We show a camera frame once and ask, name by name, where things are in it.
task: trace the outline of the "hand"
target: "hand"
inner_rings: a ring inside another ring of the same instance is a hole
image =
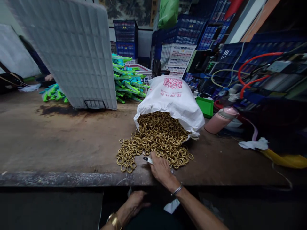
[[[168,161],[164,158],[157,157],[157,153],[155,151],[151,152],[150,155],[153,160],[153,165],[150,164],[153,176],[171,193],[174,193],[181,184],[170,172]]]
[[[143,207],[149,207],[150,203],[143,203],[146,195],[144,191],[135,191],[131,193],[128,200],[117,211],[117,218],[122,226],[126,226],[130,219],[134,217]]]

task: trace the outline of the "white plastic crate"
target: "white plastic crate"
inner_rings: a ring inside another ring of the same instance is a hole
[[[137,63],[138,63],[138,59],[132,59],[131,61],[126,62],[125,65],[133,65]]]
[[[189,14],[191,4],[192,4],[192,1],[189,1],[189,0],[179,1],[178,14],[182,14],[182,13]]]
[[[182,78],[185,70],[188,66],[187,65],[169,65],[165,63],[161,63],[161,69],[162,70],[169,70],[170,75]]]
[[[196,45],[166,44],[162,45],[160,61],[169,65],[189,65]]]
[[[138,74],[142,74],[145,77],[142,79],[142,82],[147,82],[149,81],[152,76],[153,76],[153,71],[150,69],[147,69],[146,67],[140,65],[140,64],[134,64],[134,65],[130,65],[129,67],[139,67],[140,71],[138,72]]]

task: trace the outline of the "white sack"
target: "white sack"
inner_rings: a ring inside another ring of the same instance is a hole
[[[13,28],[4,24],[0,24],[0,61],[9,71],[23,78],[41,74]]]
[[[137,129],[140,115],[156,111],[170,112],[186,131],[192,132],[188,138],[199,137],[199,130],[205,120],[188,84],[178,77],[165,75],[151,79],[149,85],[147,95],[138,105],[134,116]]]

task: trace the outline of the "red hose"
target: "red hose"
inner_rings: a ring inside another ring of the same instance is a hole
[[[252,61],[252,60],[255,60],[255,59],[257,59],[257,58],[260,58],[260,57],[272,56],[272,55],[282,55],[282,54],[283,54],[282,52],[261,54],[261,55],[255,56],[255,57],[253,57],[253,58],[247,60],[246,62],[244,62],[243,65],[241,65],[241,67],[240,67],[239,70],[238,70],[238,79],[239,79],[239,81],[241,82],[241,84],[244,85],[244,86],[246,85],[246,83],[244,83],[244,81],[241,79],[241,75],[240,75],[240,74],[241,74],[241,71],[242,71],[243,67],[244,67],[248,62],[250,62],[250,61]]]
[[[251,81],[251,82],[245,84],[245,86],[243,86],[243,88],[241,89],[240,99],[243,99],[244,90],[245,90],[247,87],[250,87],[249,85],[251,85],[251,84],[253,84],[253,83],[257,82],[257,81],[261,81],[261,80],[263,80],[263,79],[266,79],[266,78],[268,78],[269,76],[270,76],[270,75],[266,75],[265,77],[256,79],[256,80],[254,80],[254,81]]]

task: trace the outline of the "wrist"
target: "wrist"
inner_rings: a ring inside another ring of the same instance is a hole
[[[121,223],[122,227],[125,227],[129,223],[132,216],[132,212],[132,209],[126,207],[125,204],[123,204],[116,212],[117,219]]]
[[[181,186],[181,183],[177,180],[174,175],[171,175],[170,179],[165,184],[165,187],[170,191],[172,194]]]

